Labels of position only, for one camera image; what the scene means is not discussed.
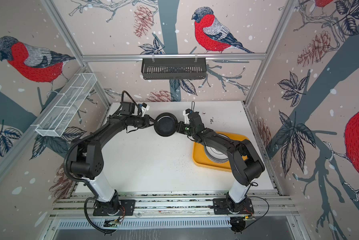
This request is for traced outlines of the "white plate grey emblem front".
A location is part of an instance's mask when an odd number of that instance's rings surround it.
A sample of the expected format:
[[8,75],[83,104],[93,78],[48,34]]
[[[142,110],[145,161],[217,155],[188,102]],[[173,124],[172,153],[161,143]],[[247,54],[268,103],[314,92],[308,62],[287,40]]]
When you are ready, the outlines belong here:
[[215,148],[204,146],[204,152],[206,156],[214,163],[223,164],[228,162],[228,156]]

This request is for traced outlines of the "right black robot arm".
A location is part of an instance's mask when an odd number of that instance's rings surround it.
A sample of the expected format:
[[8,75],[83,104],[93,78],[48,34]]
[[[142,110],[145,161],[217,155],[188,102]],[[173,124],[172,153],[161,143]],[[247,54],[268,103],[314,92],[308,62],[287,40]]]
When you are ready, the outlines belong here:
[[199,112],[187,109],[184,111],[184,117],[185,122],[180,122],[177,127],[178,133],[227,156],[235,181],[226,195],[225,209],[232,214],[238,214],[244,209],[252,181],[259,178],[265,170],[257,151],[249,140],[231,140],[206,128]]

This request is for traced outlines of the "yellow plastic bin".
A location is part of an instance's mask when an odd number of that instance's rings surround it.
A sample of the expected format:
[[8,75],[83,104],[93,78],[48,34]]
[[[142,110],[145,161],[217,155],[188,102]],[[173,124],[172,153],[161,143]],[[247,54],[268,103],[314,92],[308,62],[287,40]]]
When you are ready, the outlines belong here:
[[217,164],[212,162],[204,152],[204,146],[198,143],[194,143],[192,151],[192,159],[196,166],[213,169],[217,171],[231,172],[229,160],[223,164]]

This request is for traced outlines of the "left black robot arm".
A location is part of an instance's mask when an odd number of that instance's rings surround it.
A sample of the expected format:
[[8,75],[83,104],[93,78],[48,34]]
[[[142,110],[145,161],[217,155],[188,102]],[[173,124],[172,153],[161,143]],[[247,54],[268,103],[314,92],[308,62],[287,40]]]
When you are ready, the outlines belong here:
[[110,216],[119,211],[124,214],[125,210],[119,202],[118,193],[102,173],[102,148],[129,126],[135,130],[151,127],[154,120],[143,113],[142,108],[146,107],[146,104],[137,104],[127,91],[123,91],[115,113],[107,117],[106,123],[95,132],[84,138],[74,139],[64,158],[63,169],[67,178],[84,183],[94,194],[97,206],[108,211]]

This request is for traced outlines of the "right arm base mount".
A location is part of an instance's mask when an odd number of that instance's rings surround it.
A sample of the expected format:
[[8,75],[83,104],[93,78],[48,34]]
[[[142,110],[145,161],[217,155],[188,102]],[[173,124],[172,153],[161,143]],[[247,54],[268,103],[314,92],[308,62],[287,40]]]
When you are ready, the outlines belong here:
[[230,197],[213,199],[210,208],[213,209],[215,215],[254,214],[253,205],[249,198],[245,198],[239,203],[235,203]]

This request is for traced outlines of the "small black plate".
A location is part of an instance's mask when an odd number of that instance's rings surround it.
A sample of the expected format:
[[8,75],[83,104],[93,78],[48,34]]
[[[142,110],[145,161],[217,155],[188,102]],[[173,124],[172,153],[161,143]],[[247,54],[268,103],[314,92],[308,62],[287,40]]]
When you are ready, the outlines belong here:
[[176,133],[178,120],[171,113],[162,113],[154,121],[154,130],[161,137],[170,137]]

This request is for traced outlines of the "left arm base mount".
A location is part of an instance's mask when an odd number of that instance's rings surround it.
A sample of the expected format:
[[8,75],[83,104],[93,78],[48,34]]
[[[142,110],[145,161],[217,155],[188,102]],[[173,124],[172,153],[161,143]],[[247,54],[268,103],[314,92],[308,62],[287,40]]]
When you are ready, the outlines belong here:
[[116,200],[112,202],[95,201],[93,216],[132,216],[135,207],[135,200]]

